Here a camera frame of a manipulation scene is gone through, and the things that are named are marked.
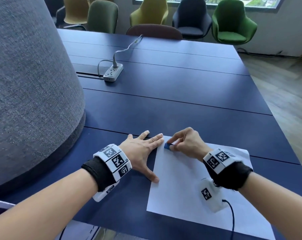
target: sheet of paper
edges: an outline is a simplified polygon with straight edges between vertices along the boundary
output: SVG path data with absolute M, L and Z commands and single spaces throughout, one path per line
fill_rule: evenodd
M 225 149 L 243 157 L 245 165 L 252 167 L 249 153 L 234 147 L 208 144 L 211 148 Z M 157 149 L 154 173 L 160 178 L 151 183 L 147 211 L 208 226 L 232 230 L 232 213 L 229 207 L 213 213 L 198 197 L 201 179 L 209 177 L 205 166 L 179 152 Z M 274 240 L 270 223 L 237 191 L 222 189 L 224 198 L 234 210 L 235 232 Z

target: qr code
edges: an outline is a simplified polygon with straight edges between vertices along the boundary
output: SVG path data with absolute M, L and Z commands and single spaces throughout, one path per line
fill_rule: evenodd
M 105 149 L 109 148 L 109 146 L 107 145 L 105 148 L 102 148 L 101 150 L 99 150 L 99 152 L 103 152 Z
M 224 162 L 226 159 L 230 158 L 227 154 L 224 152 L 219 152 L 218 154 L 215 155 L 221 162 Z
M 128 167 L 125 165 L 123 168 L 121 168 L 119 170 L 119 174 L 120 174 L 120 177 L 122 177 L 124 174 L 126 174 L 128 172 Z
M 203 194 L 205 200 L 208 200 L 208 199 L 212 198 L 212 195 L 210 194 L 210 192 L 207 188 L 202 190 L 201 193 Z
M 231 153 L 229 153 L 229 152 L 226 152 L 226 151 L 224 151 L 227 155 L 229 155 L 230 157 L 235 157 L 234 155 L 232 155 Z
M 123 160 L 123 158 L 120 155 L 117 155 L 116 157 L 111 159 L 114 163 L 114 165 L 118 168 L 119 166 L 121 166 L 123 163 L 125 163 L 125 161 Z
M 111 188 L 109 188 L 109 189 L 106 191 L 106 193 L 107 193 L 107 194 L 110 193 L 110 191 L 113 190 L 113 188 L 114 188 L 114 185 L 112 185 Z
M 106 151 L 104 152 L 104 154 L 105 154 L 107 157 L 112 157 L 114 154 L 116 154 L 116 151 L 114 151 L 113 148 L 110 148 L 110 149 L 106 150 Z
M 209 166 L 212 169 L 215 169 L 220 163 L 219 161 L 215 158 L 215 157 L 210 157 L 210 159 L 207 161 L 207 164 L 209 164 Z

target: blue object in hand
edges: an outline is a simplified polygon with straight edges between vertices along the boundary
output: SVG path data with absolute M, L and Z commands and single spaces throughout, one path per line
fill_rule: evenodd
M 165 143 L 164 148 L 170 150 L 170 145 L 172 145 L 172 144 L 171 143 Z

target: right arm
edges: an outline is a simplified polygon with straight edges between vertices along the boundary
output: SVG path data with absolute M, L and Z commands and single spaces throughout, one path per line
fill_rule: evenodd
M 176 143 L 170 146 L 170 150 L 180 151 L 201 162 L 203 162 L 203 157 L 212 151 L 201 139 L 199 133 L 190 127 L 175 133 L 167 143 L 175 141 Z M 238 191 L 285 238 L 302 240 L 301 196 L 253 172 L 249 174 Z

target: white extension cord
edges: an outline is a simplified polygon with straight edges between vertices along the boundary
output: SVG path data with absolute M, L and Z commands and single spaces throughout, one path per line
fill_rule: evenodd
M 132 44 L 134 43 L 137 43 L 139 41 L 139 39 L 143 38 L 143 35 L 140 35 L 136 40 L 134 40 L 126 49 L 124 50 L 117 50 L 114 54 L 113 54 L 113 60 L 101 60 L 98 64 L 97 64 L 97 75 L 100 77 L 100 70 L 99 70 L 99 66 L 100 66 L 100 63 L 102 61 L 109 61 L 109 62 L 113 62 L 113 65 L 108 69 L 108 71 L 103 75 L 103 79 L 105 81 L 108 81 L 108 82 L 114 82 L 118 76 L 120 75 L 121 71 L 123 70 L 123 64 L 121 63 L 117 63 L 116 62 L 116 59 L 115 59 L 115 55 L 116 53 L 118 52 L 123 52 L 123 51 L 127 51 Z

